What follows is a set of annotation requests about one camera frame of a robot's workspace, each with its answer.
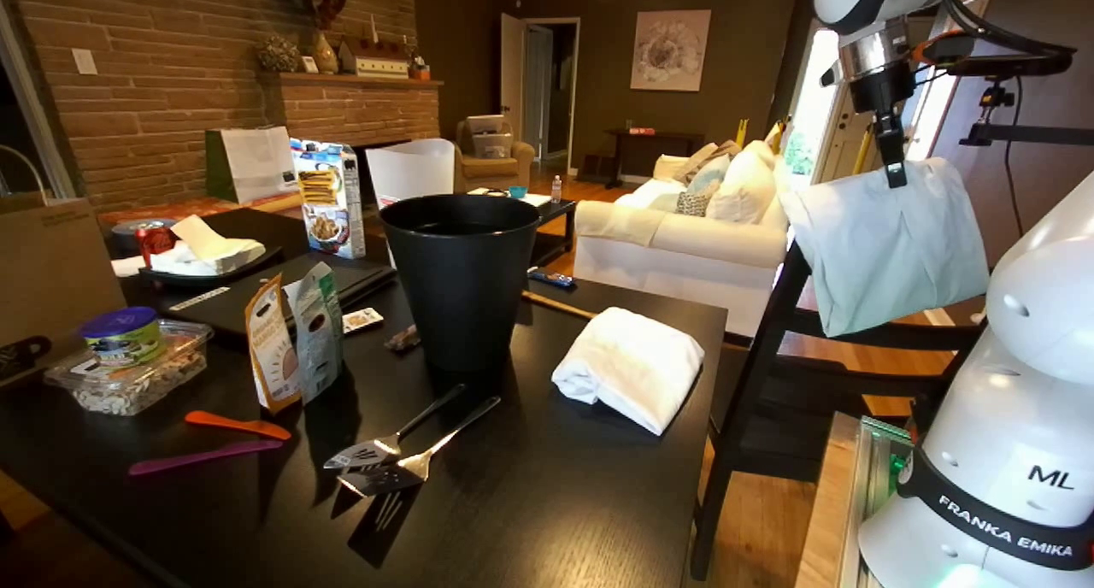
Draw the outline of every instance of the robot strap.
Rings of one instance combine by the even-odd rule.
[[[896,492],[904,498],[919,498],[957,530],[1015,558],[1060,570],[1081,570],[1094,564],[1094,521],[1054,528],[1000,511],[954,485],[919,446],[900,472]]]

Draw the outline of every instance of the brick wall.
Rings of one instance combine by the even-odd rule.
[[[360,82],[322,76],[265,81],[270,119],[289,127],[293,137],[351,146],[440,137],[440,82]]]
[[[312,27],[282,0],[14,0],[32,59],[100,211],[205,194],[205,129],[257,127],[267,113],[255,45],[278,33],[309,54]],[[348,0],[327,38],[416,43],[414,0]],[[72,48],[97,76],[77,72]]]

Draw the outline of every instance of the black trash can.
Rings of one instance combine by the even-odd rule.
[[[508,197],[430,195],[380,218],[426,359],[455,371],[504,362],[539,210]]]

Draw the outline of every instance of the light switch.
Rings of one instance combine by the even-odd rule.
[[[75,70],[79,71],[81,76],[98,74],[98,69],[95,68],[95,59],[92,58],[90,49],[78,49],[73,47],[72,58],[75,59]]]

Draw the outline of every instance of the coffee table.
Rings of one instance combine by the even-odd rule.
[[[222,235],[254,237],[289,255],[306,249],[292,219],[233,210],[206,220]],[[37,381],[0,389],[0,469],[167,586],[679,586],[725,310],[587,280],[571,291],[531,289],[591,312],[643,313],[699,343],[702,370],[663,436],[603,404],[567,400],[550,382],[585,326],[571,314],[522,303],[511,359],[489,374],[439,372],[420,348],[392,354],[384,339],[411,322],[396,281],[352,304],[385,321],[346,338],[344,377],[306,407],[271,418],[293,433],[280,449],[127,476],[139,460],[253,440],[184,424],[195,410],[263,417],[246,353],[214,337],[208,369],[135,417],[84,412]],[[127,290],[131,302],[148,299],[140,293]],[[381,506],[340,489],[323,462],[394,431],[457,383],[469,392],[410,433],[404,451],[433,443],[482,396],[502,402],[438,453],[429,483],[407,492],[381,528]]]
[[[559,203],[548,201],[539,206],[539,226],[543,227],[556,218],[566,215],[566,233],[536,233],[536,243],[532,249],[532,264],[546,265],[558,258],[562,253],[573,250],[573,216],[578,211],[578,203],[562,199]]]

